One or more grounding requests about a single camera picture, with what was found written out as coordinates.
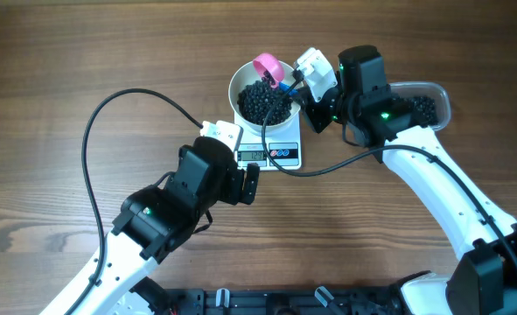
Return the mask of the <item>pink scoop blue handle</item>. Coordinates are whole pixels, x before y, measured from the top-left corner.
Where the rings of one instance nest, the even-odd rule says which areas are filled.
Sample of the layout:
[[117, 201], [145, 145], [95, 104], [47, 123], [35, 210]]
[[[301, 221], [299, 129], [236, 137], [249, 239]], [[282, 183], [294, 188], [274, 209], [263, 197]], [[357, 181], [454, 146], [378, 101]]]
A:
[[284, 83], [285, 79], [293, 79], [294, 68], [278, 60], [268, 52], [263, 52], [252, 60], [252, 65], [262, 81], [283, 92], [289, 91], [293, 96], [297, 93], [295, 89], [290, 89], [290, 83]]

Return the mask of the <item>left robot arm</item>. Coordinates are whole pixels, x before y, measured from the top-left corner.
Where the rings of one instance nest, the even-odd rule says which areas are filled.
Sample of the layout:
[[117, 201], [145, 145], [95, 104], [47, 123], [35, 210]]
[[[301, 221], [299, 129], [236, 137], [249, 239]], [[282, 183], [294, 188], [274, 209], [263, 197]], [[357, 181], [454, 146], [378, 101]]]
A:
[[239, 168], [221, 141], [198, 137], [178, 154], [176, 171], [131, 194], [90, 261], [43, 310], [106, 314], [170, 253], [204, 231], [199, 221], [221, 201], [254, 201], [260, 168]]

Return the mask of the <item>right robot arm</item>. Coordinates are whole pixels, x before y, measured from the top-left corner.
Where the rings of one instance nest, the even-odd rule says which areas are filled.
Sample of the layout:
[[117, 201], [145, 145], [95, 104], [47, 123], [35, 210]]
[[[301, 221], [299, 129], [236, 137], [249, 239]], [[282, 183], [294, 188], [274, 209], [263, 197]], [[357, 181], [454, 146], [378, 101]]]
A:
[[398, 175], [430, 211], [458, 259], [449, 276], [423, 273], [400, 284], [409, 314], [517, 314], [517, 220], [495, 205], [437, 139], [451, 118], [436, 83], [387, 81], [372, 45], [355, 46], [332, 66], [316, 48], [294, 64], [305, 83], [303, 113], [316, 131], [339, 123]]

